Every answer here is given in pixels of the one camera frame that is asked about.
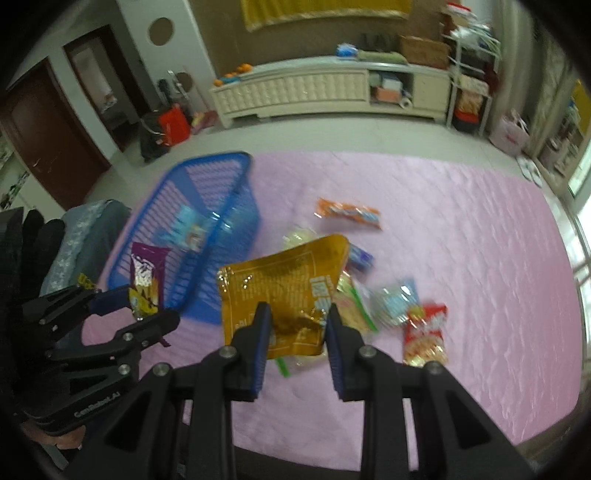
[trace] yellow curtain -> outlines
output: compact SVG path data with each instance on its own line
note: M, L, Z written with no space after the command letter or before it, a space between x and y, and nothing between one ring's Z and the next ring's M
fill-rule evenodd
M579 115L581 116L579 129L582 134L585 135L587 127L589 126L589 120L591 119L591 98L587 95L587 91L580 80L578 80L577 85L574 86L573 100L577 109L579 109Z
M413 0L241 0L249 32L267 25L320 17L400 17Z

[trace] pink box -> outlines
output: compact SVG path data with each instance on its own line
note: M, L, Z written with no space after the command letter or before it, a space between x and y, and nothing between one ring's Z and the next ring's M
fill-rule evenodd
M402 94L396 90L377 87L375 89L375 97L380 102L398 103L402 99Z

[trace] red container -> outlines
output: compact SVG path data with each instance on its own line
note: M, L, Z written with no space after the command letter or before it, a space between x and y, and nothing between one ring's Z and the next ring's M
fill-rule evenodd
M472 134L478 128L478 115L473 113L465 113L457 108L453 111L452 125L456 130L467 134Z
M165 135L164 144L168 147L184 142L191 134L191 127L177 103L158 117L158 123Z

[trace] orange candy wrapper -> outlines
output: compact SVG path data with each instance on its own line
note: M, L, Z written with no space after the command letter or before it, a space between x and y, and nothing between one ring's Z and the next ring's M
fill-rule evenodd
M365 223L381 229L379 225L379 210L375 208L352 205L350 203L331 202L325 199L319 199L316 205L316 216L324 217L344 217L357 223Z
M404 338L404 363L422 367L436 360L447 363L441 326L447 320L445 305L418 305L408 309L408 323Z
M349 241L329 235L269 257L227 265L217 272L224 340L250 325L256 306L271 306L267 358L320 355L326 314L349 257Z

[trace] blue packet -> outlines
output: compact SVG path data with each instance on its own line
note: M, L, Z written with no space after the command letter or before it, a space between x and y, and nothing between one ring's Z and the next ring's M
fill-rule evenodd
M354 268L361 273L366 273L373 266L374 256L372 254L354 244L349 244L347 268Z
M187 205L182 205L170 230L159 232L159 242L167 247L199 252L207 237L206 218Z

